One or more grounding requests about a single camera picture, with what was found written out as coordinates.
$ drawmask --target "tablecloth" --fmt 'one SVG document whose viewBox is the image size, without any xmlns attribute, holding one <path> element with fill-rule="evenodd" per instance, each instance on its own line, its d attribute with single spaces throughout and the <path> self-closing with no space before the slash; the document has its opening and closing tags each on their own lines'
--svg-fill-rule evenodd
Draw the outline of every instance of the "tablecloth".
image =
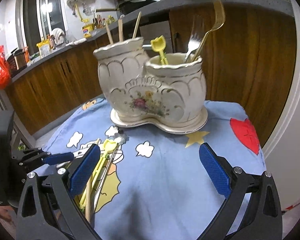
<svg viewBox="0 0 300 240">
<path fill-rule="evenodd" d="M 53 154 L 84 151 L 118 129 L 128 137 L 116 153 L 92 220 L 103 240 L 197 239 L 224 201 L 199 160 L 203 142 L 246 173 L 266 170 L 244 109 L 229 102 L 204 105 L 208 121 L 203 128 L 173 135 L 150 124 L 118 128 L 110 120 L 111 106 L 98 98 L 80 107 L 43 147 Z M 50 174 L 55 167 L 45 165 L 36 172 Z M 246 194 L 229 233 L 237 230 L 249 198 Z"/>
</svg>

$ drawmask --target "fork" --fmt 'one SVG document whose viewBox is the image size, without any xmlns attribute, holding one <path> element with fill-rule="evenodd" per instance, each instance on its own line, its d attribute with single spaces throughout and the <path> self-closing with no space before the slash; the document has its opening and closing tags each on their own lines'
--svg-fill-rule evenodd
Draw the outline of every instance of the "fork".
<svg viewBox="0 0 300 240">
<path fill-rule="evenodd" d="M 199 48 L 203 36 L 203 19 L 199 15 L 194 15 L 192 21 L 192 30 L 188 42 L 188 52 L 185 55 L 183 63 L 186 63 L 190 54 Z"/>
<path fill-rule="evenodd" d="M 198 58 L 199 54 L 201 53 L 202 48 L 203 48 L 205 42 L 207 41 L 208 35 L 210 33 L 212 33 L 213 31 L 220 29 L 226 21 L 226 13 L 225 13 L 225 9 L 223 8 L 223 4 L 222 4 L 221 0 L 214 0 L 213 6 L 214 6 L 214 12 L 216 15 L 214 25 L 212 26 L 212 29 L 207 31 L 206 34 L 204 35 L 199 48 L 197 49 L 197 51 L 195 52 L 195 54 L 192 58 L 192 62 L 194 62 Z"/>
</svg>

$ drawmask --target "silver bolt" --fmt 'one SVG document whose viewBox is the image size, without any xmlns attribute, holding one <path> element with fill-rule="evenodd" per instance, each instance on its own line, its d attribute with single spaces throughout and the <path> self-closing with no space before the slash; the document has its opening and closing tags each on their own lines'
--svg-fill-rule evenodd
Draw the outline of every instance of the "silver bolt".
<svg viewBox="0 0 300 240">
<path fill-rule="evenodd" d="M 35 176 L 35 173 L 34 173 L 34 172 L 30 172 L 29 175 L 28 175 L 28 177 L 29 177 L 30 179 L 34 178 L 34 176 Z"/>
<path fill-rule="evenodd" d="M 61 168 L 58 170 L 58 174 L 62 175 L 66 172 L 66 169 L 65 168 Z"/>
<path fill-rule="evenodd" d="M 268 177 L 268 178 L 271 178 L 272 174 L 269 171 L 265 171 L 265 176 Z"/>
<path fill-rule="evenodd" d="M 237 174 L 241 174 L 242 169 L 240 167 L 234 167 L 234 172 L 237 173 Z"/>
</svg>

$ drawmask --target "ceramic pot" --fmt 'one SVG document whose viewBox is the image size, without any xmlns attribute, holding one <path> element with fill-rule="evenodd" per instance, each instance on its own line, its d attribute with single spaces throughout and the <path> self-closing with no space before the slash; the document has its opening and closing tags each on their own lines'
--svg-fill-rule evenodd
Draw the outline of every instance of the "ceramic pot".
<svg viewBox="0 0 300 240">
<path fill-rule="evenodd" d="M 175 134 L 200 129 L 208 115 L 202 58 L 183 64 L 184 53 L 166 54 L 170 65 L 161 65 L 159 56 L 147 60 L 142 42 L 130 39 L 94 51 L 111 120 L 121 127 L 152 123 Z"/>
</svg>

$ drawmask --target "gray countertop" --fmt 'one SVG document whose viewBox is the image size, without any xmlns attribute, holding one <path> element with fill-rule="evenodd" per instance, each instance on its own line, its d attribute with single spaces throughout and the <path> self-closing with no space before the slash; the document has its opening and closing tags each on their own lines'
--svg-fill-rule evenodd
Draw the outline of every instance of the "gray countertop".
<svg viewBox="0 0 300 240">
<path fill-rule="evenodd" d="M 197 6 L 200 4 L 208 3 L 213 0 L 161 0 L 159 2 L 155 2 L 152 4 L 149 4 L 147 6 L 142 7 L 140 10 L 136 10 L 132 13 L 127 14 L 123 18 L 123 23 L 129 23 L 134 21 L 138 17 L 139 11 L 142 12 L 142 16 L 153 16 L 156 14 L 160 14 L 166 11 L 169 11 L 171 9 L 176 9 L 183 6 Z M 293 15 L 293 9 L 292 5 L 287 0 L 222 0 L 223 3 L 234 3 L 234 4 L 240 4 L 240 5 L 255 5 L 263 8 L 267 8 L 269 10 L 273 10 L 276 12 L 281 12 L 283 14 L 286 14 L 288 16 L 294 16 Z M 109 25 L 109 29 L 113 30 L 118 28 L 118 23 L 112 23 Z M 105 29 L 102 29 L 99 31 L 95 36 L 88 38 L 86 42 L 93 41 L 103 34 L 106 33 Z M 59 49 L 58 51 L 53 52 L 52 54 L 44 57 L 43 59 L 38 60 L 37 62 L 33 63 L 20 73 L 18 73 L 15 77 L 12 78 L 12 83 L 15 82 L 18 78 L 23 76 L 25 73 L 29 72 L 33 68 L 39 66 L 41 63 L 45 62 L 46 60 L 63 53 L 75 46 L 67 46 L 62 49 Z"/>
</svg>

